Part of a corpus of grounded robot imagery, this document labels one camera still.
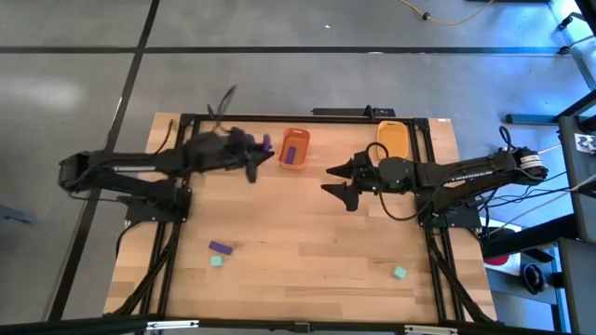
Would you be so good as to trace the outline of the black and white tag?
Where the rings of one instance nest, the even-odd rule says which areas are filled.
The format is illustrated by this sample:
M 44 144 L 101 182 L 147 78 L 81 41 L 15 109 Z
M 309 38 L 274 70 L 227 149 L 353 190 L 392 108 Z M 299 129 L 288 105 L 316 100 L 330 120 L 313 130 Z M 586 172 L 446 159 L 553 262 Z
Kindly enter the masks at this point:
M 596 136 L 575 133 L 576 150 L 586 154 L 596 154 Z

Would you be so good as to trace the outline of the black headphones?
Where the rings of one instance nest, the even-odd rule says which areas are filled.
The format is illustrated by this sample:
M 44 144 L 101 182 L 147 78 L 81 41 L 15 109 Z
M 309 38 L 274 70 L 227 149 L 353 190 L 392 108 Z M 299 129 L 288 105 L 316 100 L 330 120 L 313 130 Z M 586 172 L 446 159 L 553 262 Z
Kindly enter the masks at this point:
M 524 287 L 532 294 L 537 295 L 547 287 L 547 279 L 542 270 L 534 263 L 529 263 L 521 269 L 521 279 Z

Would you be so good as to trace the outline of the grey metal floor bar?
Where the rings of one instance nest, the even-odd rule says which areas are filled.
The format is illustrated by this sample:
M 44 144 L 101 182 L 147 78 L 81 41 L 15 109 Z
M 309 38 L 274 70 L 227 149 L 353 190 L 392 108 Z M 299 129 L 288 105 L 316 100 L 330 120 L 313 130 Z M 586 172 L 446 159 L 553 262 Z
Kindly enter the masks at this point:
M 557 117 L 541 114 L 506 114 L 505 122 L 510 125 L 535 125 L 552 126 L 557 125 Z

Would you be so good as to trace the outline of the black diagonal bar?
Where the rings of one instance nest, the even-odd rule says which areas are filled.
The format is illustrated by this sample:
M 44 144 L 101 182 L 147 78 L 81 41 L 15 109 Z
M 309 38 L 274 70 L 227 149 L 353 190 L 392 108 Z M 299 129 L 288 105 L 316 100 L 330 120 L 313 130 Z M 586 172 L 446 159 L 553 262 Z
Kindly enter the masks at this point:
M 568 214 L 534 227 L 522 229 L 517 233 L 507 233 L 505 228 L 493 229 L 481 241 L 482 256 L 487 260 L 529 249 L 551 246 L 562 237 L 578 237 L 575 214 Z

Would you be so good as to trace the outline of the yellow plastic bin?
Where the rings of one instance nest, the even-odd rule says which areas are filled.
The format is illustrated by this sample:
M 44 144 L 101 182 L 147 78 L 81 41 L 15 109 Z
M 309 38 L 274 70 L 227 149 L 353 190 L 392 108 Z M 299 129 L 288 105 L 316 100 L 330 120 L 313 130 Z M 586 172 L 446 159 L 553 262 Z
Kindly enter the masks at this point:
M 387 156 L 409 157 L 409 132 L 408 128 L 401 122 L 381 122 L 377 128 L 376 141 L 386 147 L 386 150 L 381 147 L 376 148 L 378 159 L 383 159 Z

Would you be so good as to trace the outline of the orange plastic bin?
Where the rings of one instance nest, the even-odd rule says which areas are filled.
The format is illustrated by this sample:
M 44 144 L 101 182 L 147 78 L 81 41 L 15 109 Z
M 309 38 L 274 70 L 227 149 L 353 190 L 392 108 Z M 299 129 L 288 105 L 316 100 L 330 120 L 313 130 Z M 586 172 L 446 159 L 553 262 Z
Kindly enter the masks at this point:
M 310 133 L 301 128 L 288 127 L 284 130 L 282 136 L 281 150 L 278 157 L 278 163 L 281 167 L 300 170 L 305 167 L 308 147 L 310 142 Z M 288 147 L 295 146 L 297 151 L 292 165 L 285 163 Z

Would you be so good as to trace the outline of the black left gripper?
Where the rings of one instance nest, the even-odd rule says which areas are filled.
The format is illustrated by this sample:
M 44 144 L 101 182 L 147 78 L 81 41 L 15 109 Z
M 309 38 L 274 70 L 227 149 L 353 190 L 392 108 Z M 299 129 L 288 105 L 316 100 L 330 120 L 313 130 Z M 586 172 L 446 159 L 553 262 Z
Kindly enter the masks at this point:
M 258 142 L 254 135 L 246 134 L 238 127 L 232 127 L 229 131 L 229 144 L 233 158 L 233 163 L 229 169 L 244 168 L 248 182 L 256 182 L 257 166 L 271 158 L 274 153 L 256 153 L 254 157 L 252 150 L 262 150 L 263 144 Z

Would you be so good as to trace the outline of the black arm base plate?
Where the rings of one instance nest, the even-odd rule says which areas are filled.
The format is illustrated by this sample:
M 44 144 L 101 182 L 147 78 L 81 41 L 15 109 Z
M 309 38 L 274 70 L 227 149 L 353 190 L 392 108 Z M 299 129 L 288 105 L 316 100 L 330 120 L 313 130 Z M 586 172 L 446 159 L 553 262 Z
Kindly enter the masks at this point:
M 476 197 L 447 200 L 444 196 L 430 199 L 429 194 L 415 198 L 416 207 L 421 210 L 419 223 L 425 228 L 478 228 L 481 226 Z
M 127 207 L 126 220 L 185 221 L 188 217 L 193 191 L 172 188 L 152 195 L 120 195 L 117 200 Z

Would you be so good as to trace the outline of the black aluminium table frame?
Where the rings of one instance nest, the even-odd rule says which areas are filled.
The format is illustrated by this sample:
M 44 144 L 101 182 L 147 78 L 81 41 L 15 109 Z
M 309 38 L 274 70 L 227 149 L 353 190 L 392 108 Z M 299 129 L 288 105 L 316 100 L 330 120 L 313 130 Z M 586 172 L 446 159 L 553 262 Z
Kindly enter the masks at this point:
M 231 115 L 228 126 L 269 134 L 306 129 L 300 170 L 264 163 L 257 182 L 242 171 L 210 172 L 189 183 L 193 197 L 174 261 L 157 279 L 149 311 L 223 320 L 436 323 L 467 319 L 447 282 L 429 264 L 426 234 L 413 219 L 411 195 L 366 194 L 355 212 L 321 189 L 326 169 L 375 139 L 361 116 Z M 209 249 L 232 247 L 231 255 Z M 211 267 L 211 256 L 222 256 Z M 407 271 L 397 279 L 393 269 Z

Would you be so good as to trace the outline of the grey metal furniture leg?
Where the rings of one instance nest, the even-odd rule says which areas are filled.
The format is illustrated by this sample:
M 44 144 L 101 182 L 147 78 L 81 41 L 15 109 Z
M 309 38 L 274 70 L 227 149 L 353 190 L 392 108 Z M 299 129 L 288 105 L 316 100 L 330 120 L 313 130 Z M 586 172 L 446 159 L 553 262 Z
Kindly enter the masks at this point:
M 582 14 L 577 13 L 577 12 L 571 12 L 567 17 L 565 17 L 559 23 L 557 29 L 560 32 L 563 32 L 567 28 L 567 26 L 574 21 L 574 19 L 588 22 Z M 560 49 L 557 52 L 558 55 L 562 55 L 562 56 L 570 55 L 572 57 L 572 59 L 576 63 L 578 70 L 582 74 L 582 76 L 590 90 L 596 89 L 596 79 L 594 78 L 594 76 L 591 73 L 591 69 L 589 68 L 589 66 L 585 60 L 585 54 L 580 46 L 583 43 L 588 42 L 595 38 L 596 38 L 596 35 L 592 34 L 592 35 L 589 35 L 582 39 L 574 40 L 571 43 L 569 43 L 568 45 L 560 47 Z

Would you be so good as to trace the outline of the silver metal bracket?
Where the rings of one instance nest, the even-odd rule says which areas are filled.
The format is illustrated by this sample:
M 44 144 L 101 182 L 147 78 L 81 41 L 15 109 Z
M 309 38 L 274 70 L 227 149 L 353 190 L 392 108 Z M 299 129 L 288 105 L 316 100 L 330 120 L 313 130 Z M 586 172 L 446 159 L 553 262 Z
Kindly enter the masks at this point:
M 198 320 L 162 320 L 162 321 L 149 321 L 146 324 L 146 330 L 157 331 L 157 330 L 168 330 L 168 329 L 179 329 L 179 328 L 198 328 L 200 322 Z
M 458 335 L 457 328 L 405 325 L 403 335 Z

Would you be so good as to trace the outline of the black rig beam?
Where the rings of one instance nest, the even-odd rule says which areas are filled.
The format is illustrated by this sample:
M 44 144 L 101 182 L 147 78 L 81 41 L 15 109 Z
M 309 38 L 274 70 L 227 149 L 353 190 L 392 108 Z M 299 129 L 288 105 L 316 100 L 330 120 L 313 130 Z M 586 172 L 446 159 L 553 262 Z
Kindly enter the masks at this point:
M 162 321 L 156 315 L 106 315 L 95 318 L 44 321 L 0 326 L 0 335 L 122 335 L 147 331 L 149 321 Z M 240 328 L 285 330 L 296 334 L 315 331 L 374 331 L 392 332 L 403 335 L 405 325 L 401 323 L 339 323 L 305 321 L 263 321 L 263 320 L 223 320 L 223 319 L 171 319 L 198 320 L 198 328 Z M 444 328 L 457 328 L 458 335 L 582 335 L 559 331 L 546 331 L 531 328 L 515 328 L 499 323 L 472 323 L 446 320 L 436 325 Z

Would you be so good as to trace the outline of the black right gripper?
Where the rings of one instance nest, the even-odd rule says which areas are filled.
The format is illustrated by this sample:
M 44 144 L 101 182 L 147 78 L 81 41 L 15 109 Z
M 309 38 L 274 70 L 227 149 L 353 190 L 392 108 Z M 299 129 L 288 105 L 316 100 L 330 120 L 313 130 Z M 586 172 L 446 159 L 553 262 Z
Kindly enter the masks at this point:
M 347 210 L 357 210 L 359 206 L 359 196 L 362 193 L 377 194 L 380 191 L 380 177 L 378 169 L 373 165 L 373 161 L 366 151 L 358 152 L 353 155 L 346 163 L 329 167 L 326 173 L 350 179 L 350 183 L 341 184 L 322 184 L 321 189 L 334 195 L 337 198 L 345 199 Z

